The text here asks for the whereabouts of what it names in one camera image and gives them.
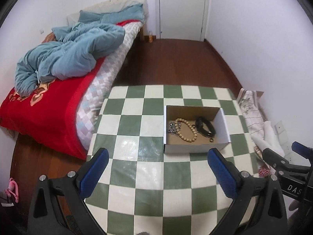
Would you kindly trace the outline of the black smart watch band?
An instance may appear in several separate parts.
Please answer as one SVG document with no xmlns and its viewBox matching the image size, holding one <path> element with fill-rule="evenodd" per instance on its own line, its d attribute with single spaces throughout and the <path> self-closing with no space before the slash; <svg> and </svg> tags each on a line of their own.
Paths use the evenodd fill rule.
<svg viewBox="0 0 313 235">
<path fill-rule="evenodd" d="M 213 138 L 216 134 L 214 126 L 205 117 L 198 117 L 195 121 L 195 127 L 197 131 L 204 137 Z"/>
</svg>

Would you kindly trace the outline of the red white plastic bag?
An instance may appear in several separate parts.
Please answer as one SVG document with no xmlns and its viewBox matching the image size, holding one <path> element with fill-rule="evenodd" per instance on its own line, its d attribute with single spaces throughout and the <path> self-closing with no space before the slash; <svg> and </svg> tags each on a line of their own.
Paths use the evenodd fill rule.
<svg viewBox="0 0 313 235">
<path fill-rule="evenodd" d="M 258 174 L 261 178 L 267 178 L 271 175 L 271 169 L 268 167 L 266 162 L 263 160 L 262 151 L 255 145 L 254 152 L 257 156 L 257 167 Z"/>
</svg>

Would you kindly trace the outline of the white cardboard box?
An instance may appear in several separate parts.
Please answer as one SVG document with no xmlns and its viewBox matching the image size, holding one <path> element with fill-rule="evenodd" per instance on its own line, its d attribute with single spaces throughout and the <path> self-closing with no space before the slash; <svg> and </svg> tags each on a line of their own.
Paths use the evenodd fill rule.
<svg viewBox="0 0 313 235">
<path fill-rule="evenodd" d="M 213 138 L 204 137 L 196 127 L 198 117 L 205 117 L 216 130 Z M 206 153 L 211 148 L 224 149 L 231 143 L 222 108 L 200 106 L 164 106 L 164 153 Z"/>
</svg>

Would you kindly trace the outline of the floral folded fabric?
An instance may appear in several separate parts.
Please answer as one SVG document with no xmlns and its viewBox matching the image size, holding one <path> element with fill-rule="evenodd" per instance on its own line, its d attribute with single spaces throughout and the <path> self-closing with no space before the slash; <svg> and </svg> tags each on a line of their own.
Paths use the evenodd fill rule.
<svg viewBox="0 0 313 235">
<path fill-rule="evenodd" d="M 260 138 L 264 138 L 265 115 L 259 104 L 263 93 L 261 91 L 241 88 L 237 97 L 237 102 L 245 119 L 248 132 Z"/>
</svg>

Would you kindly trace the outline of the green white checkered tablecloth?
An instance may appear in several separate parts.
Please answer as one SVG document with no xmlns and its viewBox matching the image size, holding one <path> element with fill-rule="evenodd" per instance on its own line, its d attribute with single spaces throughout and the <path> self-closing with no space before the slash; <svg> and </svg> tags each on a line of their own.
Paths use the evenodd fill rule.
<svg viewBox="0 0 313 235">
<path fill-rule="evenodd" d="M 209 234 L 227 198 L 204 153 L 163 152 L 163 108 L 221 107 L 231 142 L 223 156 L 257 175 L 256 155 L 229 89 L 187 85 L 114 87 L 104 100 L 88 157 L 104 147 L 109 162 L 86 205 L 108 234 Z"/>
</svg>

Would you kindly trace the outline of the pink slipper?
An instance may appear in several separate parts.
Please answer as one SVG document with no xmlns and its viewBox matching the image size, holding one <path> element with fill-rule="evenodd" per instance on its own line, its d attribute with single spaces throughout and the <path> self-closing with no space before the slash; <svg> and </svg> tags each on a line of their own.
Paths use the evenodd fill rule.
<svg viewBox="0 0 313 235">
<path fill-rule="evenodd" d="M 5 194 L 14 202 L 19 202 L 19 188 L 16 181 L 10 178 L 8 188 L 5 190 Z"/>
</svg>

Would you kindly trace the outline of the red blanket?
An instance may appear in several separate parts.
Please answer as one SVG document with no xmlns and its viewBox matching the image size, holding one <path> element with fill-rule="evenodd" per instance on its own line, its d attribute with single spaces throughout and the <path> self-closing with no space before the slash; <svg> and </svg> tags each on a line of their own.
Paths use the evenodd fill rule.
<svg viewBox="0 0 313 235">
<path fill-rule="evenodd" d="M 123 21 L 120 26 L 131 22 L 136 21 Z M 55 151 L 85 159 L 88 150 L 78 139 L 76 112 L 104 59 L 99 59 L 86 76 L 41 84 L 27 98 L 11 90 L 1 104 L 1 127 L 28 135 Z"/>
</svg>

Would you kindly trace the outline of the blue quilt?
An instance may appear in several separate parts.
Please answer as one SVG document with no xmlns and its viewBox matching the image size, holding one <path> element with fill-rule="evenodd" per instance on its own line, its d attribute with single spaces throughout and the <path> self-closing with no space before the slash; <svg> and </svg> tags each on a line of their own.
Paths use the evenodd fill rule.
<svg viewBox="0 0 313 235">
<path fill-rule="evenodd" d="M 144 22 L 142 3 L 119 12 L 80 11 L 74 25 L 53 28 L 54 40 L 32 48 L 17 62 L 15 91 L 27 97 L 40 83 L 85 76 L 95 68 L 99 58 L 123 43 L 126 31 L 120 23 L 127 20 Z"/>
</svg>

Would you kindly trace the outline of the orange bottle on floor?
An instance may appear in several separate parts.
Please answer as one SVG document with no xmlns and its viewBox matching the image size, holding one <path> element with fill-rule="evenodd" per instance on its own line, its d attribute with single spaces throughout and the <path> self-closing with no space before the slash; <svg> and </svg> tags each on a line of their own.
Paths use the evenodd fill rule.
<svg viewBox="0 0 313 235">
<path fill-rule="evenodd" d="M 153 34 L 152 33 L 149 33 L 149 35 L 148 35 L 148 42 L 149 43 L 153 42 Z"/>
</svg>

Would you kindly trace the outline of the white door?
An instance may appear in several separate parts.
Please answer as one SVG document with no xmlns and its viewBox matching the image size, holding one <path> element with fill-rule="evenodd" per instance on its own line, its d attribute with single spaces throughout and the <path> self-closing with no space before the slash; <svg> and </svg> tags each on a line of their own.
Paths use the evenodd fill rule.
<svg viewBox="0 0 313 235">
<path fill-rule="evenodd" d="M 203 41 L 210 0 L 156 0 L 156 37 Z"/>
</svg>

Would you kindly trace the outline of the white pillow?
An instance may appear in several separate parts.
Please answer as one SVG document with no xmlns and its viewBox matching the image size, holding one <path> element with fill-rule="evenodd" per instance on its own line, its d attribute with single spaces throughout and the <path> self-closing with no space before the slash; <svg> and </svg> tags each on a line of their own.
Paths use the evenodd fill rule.
<svg viewBox="0 0 313 235">
<path fill-rule="evenodd" d="M 119 12 L 126 7 L 142 4 L 144 10 L 144 23 L 148 18 L 148 3 L 147 0 L 107 0 L 97 3 L 90 7 L 85 7 L 82 10 L 93 13 L 112 13 Z"/>
</svg>

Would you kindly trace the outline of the white wall power strip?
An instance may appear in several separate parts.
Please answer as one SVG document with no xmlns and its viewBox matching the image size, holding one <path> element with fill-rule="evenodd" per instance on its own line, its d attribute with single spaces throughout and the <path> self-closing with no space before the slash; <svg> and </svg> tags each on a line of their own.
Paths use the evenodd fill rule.
<svg viewBox="0 0 313 235">
<path fill-rule="evenodd" d="M 276 123 L 274 127 L 276 130 L 277 138 L 279 140 L 279 144 L 281 145 L 281 148 L 284 151 L 285 158 L 292 164 L 306 165 L 307 164 L 306 160 L 292 151 L 291 143 L 289 142 L 288 133 L 285 130 L 282 121 L 279 121 L 278 123 Z"/>
</svg>

